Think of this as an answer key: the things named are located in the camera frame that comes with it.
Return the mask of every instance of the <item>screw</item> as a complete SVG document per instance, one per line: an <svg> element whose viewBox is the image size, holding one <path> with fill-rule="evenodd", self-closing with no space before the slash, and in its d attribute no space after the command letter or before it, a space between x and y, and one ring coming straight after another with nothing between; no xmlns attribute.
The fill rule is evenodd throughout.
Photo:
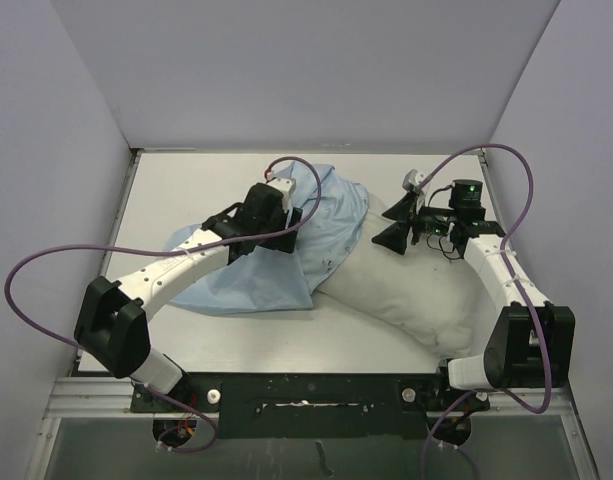
<svg viewBox="0 0 613 480"><path fill-rule="evenodd" d="M211 405L215 405L216 403L219 403L219 399L221 398L221 396L222 394L219 393L219 390L213 388L212 390L208 391L206 398L208 400L208 403L210 403Z"/></svg>
<svg viewBox="0 0 613 480"><path fill-rule="evenodd" d="M402 398L405 402L411 403L415 401L415 390L412 388L405 388L402 392Z"/></svg>

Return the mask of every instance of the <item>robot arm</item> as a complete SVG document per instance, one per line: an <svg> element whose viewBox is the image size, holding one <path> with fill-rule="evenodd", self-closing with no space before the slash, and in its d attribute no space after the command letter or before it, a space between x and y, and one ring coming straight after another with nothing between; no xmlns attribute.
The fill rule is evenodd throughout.
<svg viewBox="0 0 613 480"><path fill-rule="evenodd" d="M515 271L511 276L500 252L505 232L485 220L481 206L483 185L474 180L452 183L449 208L419 206L423 195L415 182L404 182L406 196L383 215L395 220L373 243L403 254L412 229L412 244L421 234L446 236L459 257L477 273L495 306L495 315L478 318L470 355L448 363L453 388L490 389L511 386L541 387L544 370L530 311L515 284L518 280L535 307L545 334L555 384L567 379L575 318L568 307L554 306L528 278L514 252L505 252Z"/></svg>
<svg viewBox="0 0 613 480"><path fill-rule="evenodd" d="M148 322L171 299L204 275L218 270L257 246L292 253L297 232L269 239L247 239L230 246L215 245L235 237L277 232L301 219L294 208L289 220L292 179L271 179L251 187L243 203L210 217L181 245L183 254L160 258L111 282L101 276L84 295L75 327L75 339L116 378L130 376L170 394L186 399L184 372L171 359L152 348ZM202 250L205 245L214 245Z"/></svg>

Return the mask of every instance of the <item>white backdrop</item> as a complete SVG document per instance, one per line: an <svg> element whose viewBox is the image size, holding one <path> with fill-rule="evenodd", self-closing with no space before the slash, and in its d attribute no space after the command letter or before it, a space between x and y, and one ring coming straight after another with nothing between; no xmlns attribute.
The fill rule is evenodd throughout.
<svg viewBox="0 0 613 480"><path fill-rule="evenodd" d="M52 0L132 147L488 140L558 0Z"/></svg>
<svg viewBox="0 0 613 480"><path fill-rule="evenodd" d="M0 0L0 478L20 479L56 375L74 352L4 301L10 268L41 248L108 239L130 152L48 0ZM72 333L99 255L24 269L22 308Z"/></svg>
<svg viewBox="0 0 613 480"><path fill-rule="evenodd" d="M535 203L513 242L544 293L575 312L573 393L601 477L613 479L613 0L561 3L493 140L533 166ZM493 158L515 218L525 175Z"/></svg>

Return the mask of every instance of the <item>light blue fabric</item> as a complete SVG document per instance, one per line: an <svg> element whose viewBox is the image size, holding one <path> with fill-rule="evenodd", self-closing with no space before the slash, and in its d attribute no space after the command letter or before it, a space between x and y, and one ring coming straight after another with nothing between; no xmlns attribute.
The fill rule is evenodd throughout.
<svg viewBox="0 0 613 480"><path fill-rule="evenodd" d="M258 247L201 278L171 304L209 315L312 308L311 293L355 248L368 210L363 185L340 177L332 165L314 167L322 179L322 200L313 218L299 229L294 254ZM292 163L278 175L297 181L292 204L303 208L306 216L317 197L310 170ZM198 227L178 230L165 248L181 244Z"/></svg>

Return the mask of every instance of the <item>white table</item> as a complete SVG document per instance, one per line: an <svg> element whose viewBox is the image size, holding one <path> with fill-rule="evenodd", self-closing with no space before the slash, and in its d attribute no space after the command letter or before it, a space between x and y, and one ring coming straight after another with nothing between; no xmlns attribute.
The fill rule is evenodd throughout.
<svg viewBox="0 0 613 480"><path fill-rule="evenodd" d="M116 244L161 249L170 234L202 222L241 201L279 154L142 153L120 222ZM301 154L311 163L335 165L385 204L404 191L411 168L426 173L445 157L432 155ZM453 179L484 180L479 159L465 155L444 168L430 191ZM445 206L448 192L433 206ZM494 220L486 185L482 204ZM114 279L152 259L113 254L106 272ZM486 295L483 287L481 295ZM210 317L165 306L150 322L151 343L190 372L432 373L438 358L397 328L315 293L315 309ZM105 369L84 353L79 371Z"/></svg>

